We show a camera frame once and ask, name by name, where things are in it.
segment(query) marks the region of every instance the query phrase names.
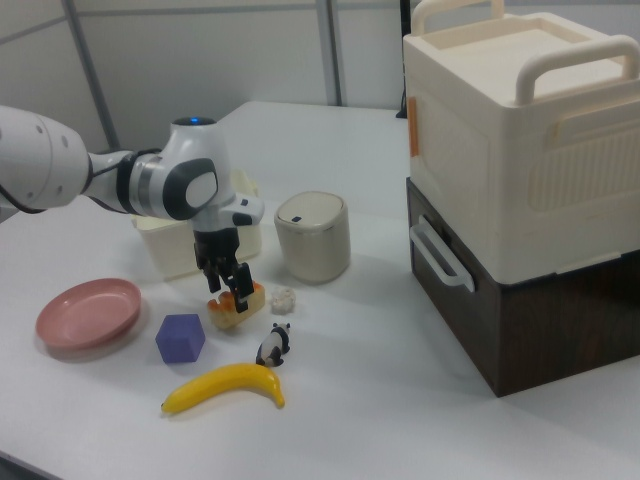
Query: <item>purple cube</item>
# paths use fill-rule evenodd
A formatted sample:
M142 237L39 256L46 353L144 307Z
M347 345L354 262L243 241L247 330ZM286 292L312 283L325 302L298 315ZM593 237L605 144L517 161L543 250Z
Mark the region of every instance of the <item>purple cube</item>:
M164 363L195 362L204 345L204 330L196 314L167 315L156 335Z

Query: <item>white wall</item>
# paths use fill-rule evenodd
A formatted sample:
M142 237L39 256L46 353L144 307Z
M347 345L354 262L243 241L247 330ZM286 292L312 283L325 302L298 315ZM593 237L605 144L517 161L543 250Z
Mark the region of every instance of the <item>white wall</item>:
M249 100L331 102L315 0L76 6L123 147L162 147L172 120Z
M30 110L108 147L62 3L0 0L0 105Z
M335 1L343 104L398 109L403 90L399 2ZM526 6L510 6L510 2L506 3L507 13L524 15L551 12L607 34L626 34L640 41L640 0L634 5L579 5L579 1L566 0L556 3L535 0L517 2ZM443 28L461 21L478 20L483 16L488 18L488 15L488 7L467 7L434 17L427 21L427 26Z
M509 13L551 11L640 40L640 0L624 0L626 5L584 1L601 4L506 3ZM95 68L96 86L104 93L106 108L98 108L113 120L124 148L161 147L175 118L219 119L249 100L335 104L340 94L346 106L399 108L398 0L73 3L89 67ZM487 12L487 7L469 7L429 25L440 28L454 18L473 20ZM78 130L91 150L107 148L60 0L0 0L0 62L0 104L56 118Z

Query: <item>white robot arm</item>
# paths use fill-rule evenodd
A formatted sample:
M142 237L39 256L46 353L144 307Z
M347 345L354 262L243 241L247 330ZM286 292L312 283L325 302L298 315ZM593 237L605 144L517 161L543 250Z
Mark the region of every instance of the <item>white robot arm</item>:
M213 120L176 120L163 150L95 155L70 128L0 106L0 210L39 213L81 194L116 212L189 220L210 291L220 290L222 278L236 309L247 308L253 283L248 265L235 257L237 227L259 223L264 204L234 192L224 138Z

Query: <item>brown wooden box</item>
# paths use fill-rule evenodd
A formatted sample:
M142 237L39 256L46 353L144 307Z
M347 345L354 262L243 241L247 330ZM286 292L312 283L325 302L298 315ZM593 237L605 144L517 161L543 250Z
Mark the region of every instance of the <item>brown wooden box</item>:
M410 179L407 199L409 225L425 216L473 277L473 293L443 284L412 243L415 276L497 396L640 354L640 251L502 285Z

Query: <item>yellow banana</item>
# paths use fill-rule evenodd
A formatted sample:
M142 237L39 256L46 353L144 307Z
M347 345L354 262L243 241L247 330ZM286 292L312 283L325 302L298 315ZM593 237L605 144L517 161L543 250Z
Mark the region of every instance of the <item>yellow banana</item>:
M255 363L235 363L207 372L169 394L162 404L165 413L178 413L219 393L237 388L255 388L269 394L278 408L284 407L280 379L267 367Z

